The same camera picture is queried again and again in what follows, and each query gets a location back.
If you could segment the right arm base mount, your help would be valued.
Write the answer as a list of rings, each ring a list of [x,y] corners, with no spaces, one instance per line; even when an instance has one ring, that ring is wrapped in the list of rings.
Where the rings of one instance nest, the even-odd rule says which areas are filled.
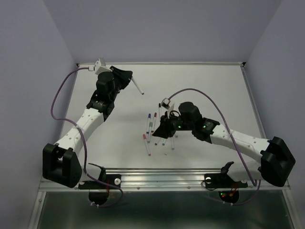
[[[240,188],[247,188],[247,182],[234,181],[229,177],[228,172],[234,162],[228,162],[223,166],[219,173],[210,173],[204,175],[201,186],[209,191],[218,191],[220,200],[225,204],[234,205],[239,200]]]

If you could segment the black marker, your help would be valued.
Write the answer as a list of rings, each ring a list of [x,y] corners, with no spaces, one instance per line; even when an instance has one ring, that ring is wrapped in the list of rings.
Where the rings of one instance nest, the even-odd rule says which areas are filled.
[[[158,103],[158,115],[159,115],[159,118],[161,118],[161,111],[162,111],[161,104]]]

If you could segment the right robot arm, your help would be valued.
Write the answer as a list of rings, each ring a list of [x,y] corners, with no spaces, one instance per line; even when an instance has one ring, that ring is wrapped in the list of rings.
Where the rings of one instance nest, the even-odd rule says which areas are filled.
[[[276,187],[285,185],[295,158],[283,139],[276,136],[272,139],[256,138],[230,130],[218,121],[203,117],[192,102],[181,103],[175,111],[170,101],[165,99],[159,107],[165,108],[166,112],[153,136],[167,139],[175,136],[177,131],[190,131],[200,141],[227,147],[252,159],[249,164],[241,159],[242,168],[234,162],[226,163],[220,173],[211,177],[214,186],[230,186],[246,179],[263,179]]]

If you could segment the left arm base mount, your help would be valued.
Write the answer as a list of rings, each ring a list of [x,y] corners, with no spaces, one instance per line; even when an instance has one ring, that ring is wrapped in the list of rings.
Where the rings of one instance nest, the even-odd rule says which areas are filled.
[[[105,190],[105,193],[102,192],[89,192],[88,200],[90,205],[96,208],[109,208],[117,205],[122,201],[124,197],[124,192],[121,188],[122,183],[122,175],[121,174],[107,174],[107,169],[100,165],[89,163],[88,165],[97,167],[100,172],[98,178],[92,177],[90,174],[86,173],[85,175],[89,177],[90,180],[84,181],[84,184],[81,185],[80,189],[102,189]],[[118,190],[120,192],[120,196],[115,198],[115,200],[111,199],[111,190]]]

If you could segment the light blue marker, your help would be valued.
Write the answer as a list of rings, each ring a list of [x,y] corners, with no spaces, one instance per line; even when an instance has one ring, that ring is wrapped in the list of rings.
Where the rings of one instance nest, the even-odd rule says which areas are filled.
[[[175,147],[174,147],[174,138],[172,137],[171,138],[171,150],[174,150]]]

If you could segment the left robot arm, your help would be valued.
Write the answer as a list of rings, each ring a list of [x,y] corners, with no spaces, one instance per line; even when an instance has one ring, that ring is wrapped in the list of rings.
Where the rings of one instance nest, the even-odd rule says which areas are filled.
[[[121,90],[132,81],[132,71],[114,66],[95,68],[96,89],[77,122],[68,118],[62,121],[72,128],[54,144],[47,144],[42,151],[42,176],[66,187],[75,187],[83,174],[88,174],[87,161],[81,165],[78,155],[88,153],[87,140],[101,126],[114,109],[114,101]]]

